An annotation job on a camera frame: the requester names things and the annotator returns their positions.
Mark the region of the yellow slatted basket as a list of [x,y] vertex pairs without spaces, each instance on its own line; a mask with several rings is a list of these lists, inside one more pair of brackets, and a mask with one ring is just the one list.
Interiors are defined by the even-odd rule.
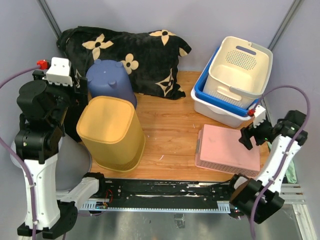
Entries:
[[129,172],[142,158],[146,137],[133,104],[127,100],[94,97],[83,110],[76,131],[100,167]]

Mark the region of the beige perforated basket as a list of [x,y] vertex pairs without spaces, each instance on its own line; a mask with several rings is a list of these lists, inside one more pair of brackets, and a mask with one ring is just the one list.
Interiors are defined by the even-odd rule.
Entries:
[[203,92],[247,109],[264,93],[273,65],[273,53],[256,43],[227,36],[209,69]]

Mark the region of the pink small tray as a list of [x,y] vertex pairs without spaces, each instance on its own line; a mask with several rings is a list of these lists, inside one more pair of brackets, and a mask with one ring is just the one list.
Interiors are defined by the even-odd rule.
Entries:
[[240,137],[240,130],[205,124],[198,132],[195,166],[254,178],[261,170],[260,147],[248,150]]

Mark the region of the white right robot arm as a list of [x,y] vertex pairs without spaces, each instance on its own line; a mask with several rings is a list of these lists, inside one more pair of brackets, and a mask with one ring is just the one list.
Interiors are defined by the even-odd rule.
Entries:
[[256,146],[269,142],[270,154],[256,177],[235,174],[226,193],[231,205],[261,224],[284,205],[280,196],[281,185],[290,162],[308,138],[308,133],[301,129],[307,116],[298,110],[290,110],[272,126],[265,111],[256,111],[254,115],[254,121],[240,130],[238,141],[247,150],[254,147],[252,139]]

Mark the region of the grey bucket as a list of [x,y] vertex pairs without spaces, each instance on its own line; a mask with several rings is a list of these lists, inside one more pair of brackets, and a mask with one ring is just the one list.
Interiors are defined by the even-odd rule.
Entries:
[[88,150],[67,134],[20,131],[11,145],[10,158],[26,176],[29,189],[69,191],[92,165]]

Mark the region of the black large bucket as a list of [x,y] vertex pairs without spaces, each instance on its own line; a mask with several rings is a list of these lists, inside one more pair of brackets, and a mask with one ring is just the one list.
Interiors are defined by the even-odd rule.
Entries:
[[77,124],[85,107],[86,105],[76,100],[75,103],[68,108],[64,119],[65,133],[77,143],[82,141],[77,133]]

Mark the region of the blue bucket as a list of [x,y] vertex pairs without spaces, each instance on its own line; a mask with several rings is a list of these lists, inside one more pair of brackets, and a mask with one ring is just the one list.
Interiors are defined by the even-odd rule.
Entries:
[[88,90],[92,98],[114,97],[137,106],[129,75],[122,62],[96,59],[86,73]]

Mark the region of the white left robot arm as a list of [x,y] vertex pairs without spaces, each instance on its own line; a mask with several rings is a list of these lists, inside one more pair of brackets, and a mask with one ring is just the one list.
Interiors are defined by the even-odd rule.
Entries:
[[65,136],[68,109],[80,103],[82,92],[72,84],[36,79],[19,89],[17,104],[22,113],[14,142],[27,192],[27,215],[17,233],[44,239],[64,237],[78,218],[78,211],[92,196],[101,198],[107,185],[101,173],[86,173],[62,199],[56,196],[56,165],[59,141]]

